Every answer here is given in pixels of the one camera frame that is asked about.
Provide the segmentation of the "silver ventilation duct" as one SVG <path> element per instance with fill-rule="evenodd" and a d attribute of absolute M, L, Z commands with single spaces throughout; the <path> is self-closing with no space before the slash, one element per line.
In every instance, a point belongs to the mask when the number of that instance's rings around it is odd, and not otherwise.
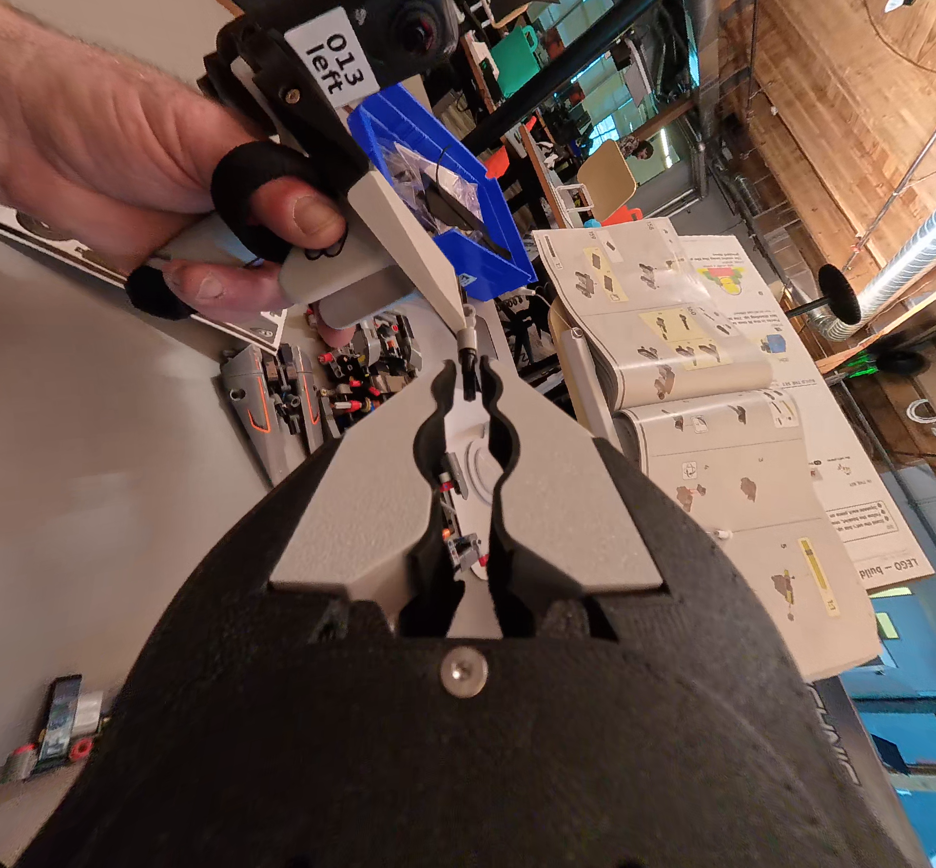
<path fill-rule="evenodd" d="M 932 213 L 905 245 L 872 278 L 857 296 L 859 317 L 846 323 L 830 311 L 815 310 L 807 314 L 808 326 L 830 342 L 844 341 L 867 325 L 883 308 L 922 278 L 935 266 L 935 213 Z"/>

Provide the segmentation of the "blue plastic parts bin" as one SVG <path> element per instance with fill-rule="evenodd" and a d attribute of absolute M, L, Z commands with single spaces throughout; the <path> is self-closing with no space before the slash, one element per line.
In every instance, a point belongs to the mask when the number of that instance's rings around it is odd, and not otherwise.
<path fill-rule="evenodd" d="M 495 300 L 535 282 L 498 182 L 402 85 L 358 104 L 347 126 L 450 261 L 468 296 Z"/>

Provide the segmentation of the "lego instruction booklet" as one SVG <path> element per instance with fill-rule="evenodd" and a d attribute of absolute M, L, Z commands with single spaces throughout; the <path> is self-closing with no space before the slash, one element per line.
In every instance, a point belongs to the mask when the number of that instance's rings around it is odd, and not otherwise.
<path fill-rule="evenodd" d="M 665 218 L 535 230 L 598 415 L 743 575 L 807 682 L 883 665 L 873 589 L 927 559 L 740 242 Z"/>

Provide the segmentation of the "green plastic chair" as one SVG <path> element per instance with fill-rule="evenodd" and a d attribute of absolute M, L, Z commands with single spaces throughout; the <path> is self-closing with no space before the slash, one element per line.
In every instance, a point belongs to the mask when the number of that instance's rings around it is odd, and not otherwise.
<path fill-rule="evenodd" d="M 520 90 L 541 70 L 538 46 L 537 31 L 531 25 L 519 24 L 490 47 L 493 65 L 498 69 L 496 80 L 505 99 Z"/>

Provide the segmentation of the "lego sticker sheet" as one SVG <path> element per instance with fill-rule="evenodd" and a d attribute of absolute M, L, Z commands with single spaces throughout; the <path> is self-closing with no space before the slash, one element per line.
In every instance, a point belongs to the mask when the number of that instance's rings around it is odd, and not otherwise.
<path fill-rule="evenodd" d="M 41 255 L 60 267 L 67 267 L 76 278 L 94 279 L 103 286 L 119 292 L 125 303 L 129 302 L 125 293 L 124 275 L 114 271 L 103 262 L 90 248 L 82 243 L 67 239 L 60 232 L 51 229 L 41 221 L 11 209 L 1 207 L 2 242 L 20 249 L 29 249 L 33 255 Z M 194 315 L 187 321 L 211 327 L 218 332 L 238 339 L 247 345 L 254 345 L 270 353 L 280 346 L 287 313 L 259 313 L 251 316 L 246 324 L 216 322 Z"/>

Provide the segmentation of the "lego technic car chassis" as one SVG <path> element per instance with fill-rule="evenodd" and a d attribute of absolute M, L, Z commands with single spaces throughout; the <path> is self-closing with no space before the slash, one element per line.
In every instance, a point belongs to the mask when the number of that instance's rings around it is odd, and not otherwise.
<path fill-rule="evenodd" d="M 325 385 L 316 387 L 315 418 L 324 438 L 339 438 L 398 395 L 422 369 L 422 353 L 407 315 L 386 311 L 357 324 L 350 342 L 318 355 Z M 456 570 L 487 579 L 488 554 L 480 536 L 462 529 L 458 501 L 469 500 L 462 462 L 447 452 L 437 468 L 443 541 Z"/>

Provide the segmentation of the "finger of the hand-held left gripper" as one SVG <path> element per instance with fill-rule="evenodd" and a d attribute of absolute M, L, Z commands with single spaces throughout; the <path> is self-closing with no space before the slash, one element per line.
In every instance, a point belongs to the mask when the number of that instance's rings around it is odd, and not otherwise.
<path fill-rule="evenodd" d="M 465 328 L 452 264 L 379 170 L 347 192 L 347 202 L 451 331 Z"/>

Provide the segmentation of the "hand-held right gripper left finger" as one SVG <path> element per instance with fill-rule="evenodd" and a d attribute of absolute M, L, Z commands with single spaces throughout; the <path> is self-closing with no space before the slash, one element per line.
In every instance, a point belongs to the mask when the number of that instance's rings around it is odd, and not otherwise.
<path fill-rule="evenodd" d="M 274 589 L 373 602 L 405 637 L 443 638 L 458 581 L 438 481 L 456 365 L 447 359 L 338 443 L 270 576 Z"/>

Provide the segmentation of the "clear plastic parts bags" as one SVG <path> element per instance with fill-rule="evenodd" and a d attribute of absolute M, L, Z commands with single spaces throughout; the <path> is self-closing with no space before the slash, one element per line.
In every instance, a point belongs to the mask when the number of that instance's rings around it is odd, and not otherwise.
<path fill-rule="evenodd" d="M 395 190 L 427 230 L 472 231 L 482 224 L 477 183 L 398 140 L 384 144 L 382 153 Z"/>

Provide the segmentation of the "tan wooden chair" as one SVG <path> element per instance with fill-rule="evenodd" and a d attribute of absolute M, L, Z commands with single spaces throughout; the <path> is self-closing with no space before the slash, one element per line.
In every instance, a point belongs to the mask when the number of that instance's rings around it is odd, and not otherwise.
<path fill-rule="evenodd" d="M 618 143 L 608 139 L 579 168 L 577 181 L 585 187 L 591 201 L 591 215 L 604 224 L 637 191 L 637 181 Z"/>

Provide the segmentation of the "grey lego fin assembly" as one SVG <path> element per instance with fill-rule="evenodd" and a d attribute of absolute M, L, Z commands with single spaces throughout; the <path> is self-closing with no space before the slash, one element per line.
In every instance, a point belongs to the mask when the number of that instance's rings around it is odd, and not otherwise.
<path fill-rule="evenodd" d="M 310 354 L 284 343 L 224 353 L 222 393 L 271 486 L 282 483 L 323 443 L 321 406 Z"/>

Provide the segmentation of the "black lego subassembly red pins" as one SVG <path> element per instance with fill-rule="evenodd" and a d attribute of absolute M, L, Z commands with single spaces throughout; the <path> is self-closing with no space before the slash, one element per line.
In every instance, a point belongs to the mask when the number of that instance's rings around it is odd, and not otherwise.
<path fill-rule="evenodd" d="M 49 686 L 33 736 L 6 756 L 1 784 L 24 783 L 82 763 L 109 719 L 103 692 L 85 690 L 81 674 L 57 677 Z"/>

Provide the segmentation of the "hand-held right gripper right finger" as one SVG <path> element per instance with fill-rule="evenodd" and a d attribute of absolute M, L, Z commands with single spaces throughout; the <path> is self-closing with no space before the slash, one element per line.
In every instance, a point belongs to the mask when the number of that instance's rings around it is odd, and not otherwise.
<path fill-rule="evenodd" d="M 501 626 L 557 602 L 655 593 L 663 579 L 602 452 L 621 454 L 494 359 L 479 361 L 488 451 L 501 466 L 487 586 Z"/>

